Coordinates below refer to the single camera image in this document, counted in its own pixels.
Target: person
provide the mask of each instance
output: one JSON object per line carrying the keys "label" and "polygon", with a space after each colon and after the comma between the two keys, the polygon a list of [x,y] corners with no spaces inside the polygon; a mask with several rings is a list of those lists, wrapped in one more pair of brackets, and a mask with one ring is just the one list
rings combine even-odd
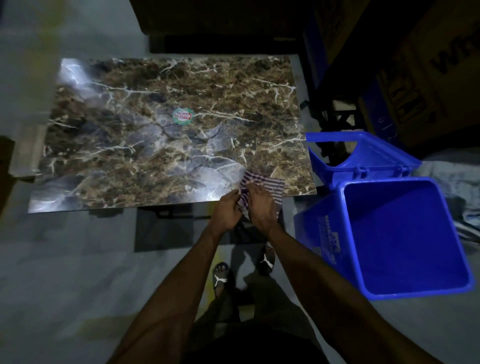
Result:
{"label": "person", "polygon": [[255,271],[246,277],[255,300],[251,320],[240,322],[226,263],[212,273],[216,298],[195,323],[218,242],[242,213],[236,190],[216,204],[198,242],[172,269],[133,320],[108,364],[328,363],[303,311],[269,277],[278,256],[300,303],[323,338],[348,364],[440,363],[402,335],[368,300],[277,222],[275,203],[261,185],[248,184],[251,222],[268,238]]}

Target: open trash can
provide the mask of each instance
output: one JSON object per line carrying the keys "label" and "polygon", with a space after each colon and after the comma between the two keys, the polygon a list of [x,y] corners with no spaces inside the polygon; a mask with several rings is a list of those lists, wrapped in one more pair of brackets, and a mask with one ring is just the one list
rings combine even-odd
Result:
{"label": "open trash can", "polygon": [[471,290],[473,277],[438,185],[408,176],[421,162],[365,132],[307,133],[308,142],[340,139],[358,144],[339,166],[310,151],[313,170],[331,193],[295,215],[297,239],[370,300]]}

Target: marble pattern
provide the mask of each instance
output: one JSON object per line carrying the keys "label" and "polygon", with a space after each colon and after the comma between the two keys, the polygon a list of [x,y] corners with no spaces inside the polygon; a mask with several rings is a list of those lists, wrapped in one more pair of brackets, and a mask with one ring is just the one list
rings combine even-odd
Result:
{"label": "marble pattern", "polygon": [[288,57],[63,59],[29,212],[215,201],[245,168],[314,194],[294,84]]}

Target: foot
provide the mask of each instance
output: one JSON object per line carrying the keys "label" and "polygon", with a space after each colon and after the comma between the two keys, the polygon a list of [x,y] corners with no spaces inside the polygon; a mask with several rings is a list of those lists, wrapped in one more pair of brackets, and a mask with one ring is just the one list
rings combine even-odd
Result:
{"label": "foot", "polygon": [[228,265],[226,263],[217,264],[213,270],[213,288],[215,290],[215,297],[225,289],[225,284],[228,281]]}
{"label": "foot", "polygon": [[269,276],[275,264],[275,250],[270,246],[264,246],[257,259],[257,271],[262,276]]}

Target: concrete floor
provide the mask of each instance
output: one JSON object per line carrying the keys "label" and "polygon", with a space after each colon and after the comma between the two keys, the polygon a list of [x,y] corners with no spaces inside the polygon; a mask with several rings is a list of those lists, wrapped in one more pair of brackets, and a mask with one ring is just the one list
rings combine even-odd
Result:
{"label": "concrete floor", "polygon": [[[148,57],[128,0],[6,1],[0,25],[0,134],[14,136],[19,121],[48,118],[55,73],[62,57]],[[306,97],[298,60],[292,59],[299,101]],[[308,131],[318,128],[306,111]],[[0,357],[2,363],[104,363],[132,317],[201,233],[205,220],[179,223],[181,247],[135,253],[137,210],[114,216],[88,211],[28,215],[31,185],[16,184],[0,222]],[[285,225],[301,199],[284,200]],[[199,204],[195,214],[208,213]],[[259,246],[225,237],[214,263],[236,270],[237,285],[253,270]],[[480,253],[465,245],[480,277]],[[273,276],[298,300],[279,262]],[[213,297],[206,283],[201,313]],[[480,328],[478,289],[462,295],[374,302],[392,325],[445,363],[476,363]],[[319,336],[331,363],[343,363]]]}

